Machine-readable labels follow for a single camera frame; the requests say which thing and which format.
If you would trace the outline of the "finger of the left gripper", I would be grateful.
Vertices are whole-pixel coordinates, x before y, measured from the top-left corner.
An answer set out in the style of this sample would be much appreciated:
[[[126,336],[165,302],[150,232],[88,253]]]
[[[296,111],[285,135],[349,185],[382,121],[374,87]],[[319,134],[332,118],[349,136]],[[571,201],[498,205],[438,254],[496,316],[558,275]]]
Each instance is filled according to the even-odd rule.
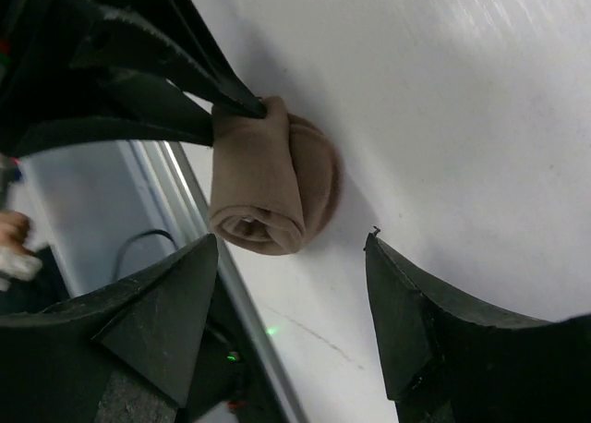
[[[211,116],[151,75],[70,72],[12,81],[1,92],[1,152],[42,151],[114,140],[213,143]]]
[[[96,10],[74,68],[130,69],[250,118],[263,103],[235,74],[192,0],[89,0]]]

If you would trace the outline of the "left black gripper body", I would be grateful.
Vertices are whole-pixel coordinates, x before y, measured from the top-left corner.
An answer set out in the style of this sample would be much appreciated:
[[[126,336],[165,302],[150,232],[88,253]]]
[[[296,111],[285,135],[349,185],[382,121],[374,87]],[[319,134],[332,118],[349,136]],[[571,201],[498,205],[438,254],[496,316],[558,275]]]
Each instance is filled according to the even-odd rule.
[[[1,0],[1,152],[102,139],[98,0]]]

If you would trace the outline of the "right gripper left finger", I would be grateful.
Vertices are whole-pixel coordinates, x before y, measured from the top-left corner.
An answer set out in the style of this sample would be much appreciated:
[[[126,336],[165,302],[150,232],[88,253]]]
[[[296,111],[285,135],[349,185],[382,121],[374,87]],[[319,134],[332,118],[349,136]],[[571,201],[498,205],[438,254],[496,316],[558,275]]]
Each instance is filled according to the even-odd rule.
[[[5,422],[172,422],[187,399],[218,264],[204,236],[84,296],[1,319]]]

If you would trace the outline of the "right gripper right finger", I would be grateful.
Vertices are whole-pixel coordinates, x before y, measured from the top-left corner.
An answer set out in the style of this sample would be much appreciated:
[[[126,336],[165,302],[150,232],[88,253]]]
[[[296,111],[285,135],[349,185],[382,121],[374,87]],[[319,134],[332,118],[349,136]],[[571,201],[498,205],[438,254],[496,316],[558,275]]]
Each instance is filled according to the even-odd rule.
[[[377,233],[368,300],[387,397],[402,422],[586,422],[590,319],[534,319],[417,267]]]

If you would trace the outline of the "brown sock with striped cuff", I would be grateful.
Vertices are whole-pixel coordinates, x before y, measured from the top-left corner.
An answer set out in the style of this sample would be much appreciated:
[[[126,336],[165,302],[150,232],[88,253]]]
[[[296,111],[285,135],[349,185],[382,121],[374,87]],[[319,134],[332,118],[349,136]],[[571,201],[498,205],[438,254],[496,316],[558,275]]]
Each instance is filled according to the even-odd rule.
[[[342,162],[312,123],[279,97],[263,100],[263,119],[213,108],[212,230],[263,255],[297,253],[335,214]]]

